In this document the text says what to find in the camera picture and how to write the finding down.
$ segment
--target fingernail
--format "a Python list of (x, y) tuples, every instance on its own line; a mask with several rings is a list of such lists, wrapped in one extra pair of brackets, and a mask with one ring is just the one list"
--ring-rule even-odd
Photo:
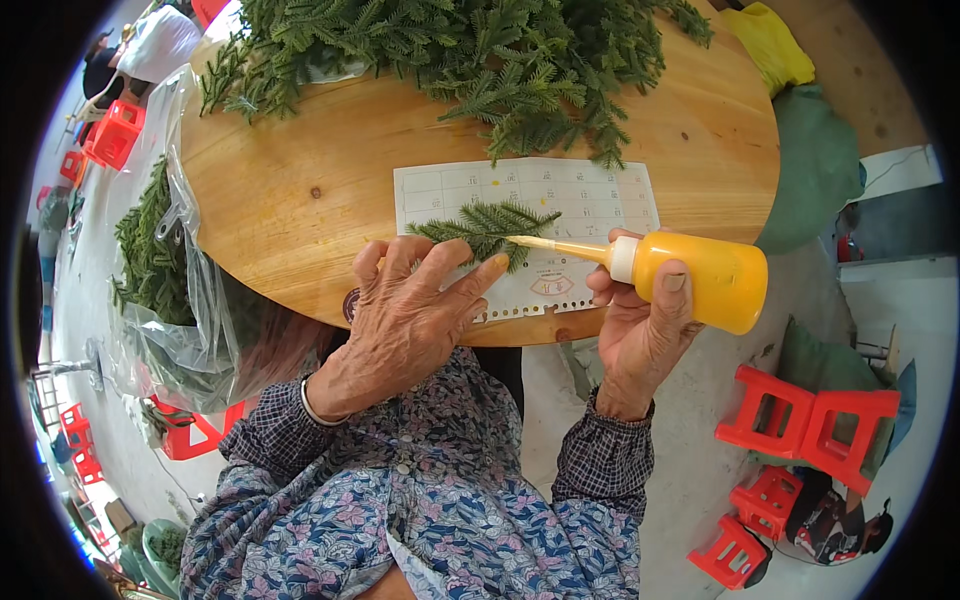
[(663, 278), (663, 289), (667, 292), (679, 292), (685, 281), (686, 273), (671, 273)]

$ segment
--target bracelet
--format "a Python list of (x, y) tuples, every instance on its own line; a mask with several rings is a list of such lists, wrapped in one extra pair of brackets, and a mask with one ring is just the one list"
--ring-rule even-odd
[(300, 380), (300, 399), (303, 401), (303, 408), (306, 409), (306, 414), (310, 416), (310, 419), (316, 421), (317, 423), (325, 427), (334, 427), (344, 422), (345, 420), (349, 419), (350, 417), (352, 417), (352, 415), (347, 415), (346, 417), (343, 417), (340, 420), (330, 421), (330, 420), (321, 419), (320, 417), (317, 416), (317, 413), (313, 412), (313, 408), (310, 407), (310, 403), (306, 401), (306, 382), (307, 382), (307, 379), (309, 379), (310, 375), (312, 374), (313, 373), (304, 375), (303, 378)]

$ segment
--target plaid sleeve cuff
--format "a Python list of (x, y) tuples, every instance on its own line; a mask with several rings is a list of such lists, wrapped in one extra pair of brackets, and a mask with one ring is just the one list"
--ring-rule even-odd
[(644, 420), (614, 419), (596, 412), (598, 389), (590, 394), (584, 417), (564, 437), (553, 501), (593, 500), (643, 520), (647, 505), (643, 486), (654, 468), (650, 439), (654, 404)]
[(287, 482), (327, 449), (338, 430), (307, 413), (297, 379), (264, 389), (260, 403), (233, 425), (219, 448), (227, 460), (249, 461)]

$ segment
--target round sticker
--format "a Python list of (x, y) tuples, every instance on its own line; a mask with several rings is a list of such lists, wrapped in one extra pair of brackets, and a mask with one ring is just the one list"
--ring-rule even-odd
[(355, 287), (344, 298), (344, 319), (347, 323), (353, 324), (353, 317), (357, 312), (357, 301), (360, 300), (360, 288)]

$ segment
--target round wooden table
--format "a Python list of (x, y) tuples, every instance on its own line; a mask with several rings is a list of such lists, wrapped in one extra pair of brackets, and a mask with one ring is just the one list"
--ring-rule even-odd
[[(766, 87), (740, 42), (707, 2), (693, 4), (716, 32), (709, 49), (659, 17), (667, 68), (647, 96), (625, 90), (627, 161), (644, 162), (663, 226), (752, 243), (780, 174), (777, 123)], [(191, 60), (202, 72), (210, 48)], [(284, 306), (348, 327), (353, 257), (396, 235), (394, 169), (485, 160), (473, 120), (446, 111), (392, 75), (306, 85), (286, 121), (238, 114), (182, 119), (181, 160), (201, 211), (198, 242), (231, 275)], [(586, 158), (578, 143), (568, 154)], [(528, 346), (596, 335), (605, 309), (477, 324), (469, 346)]]

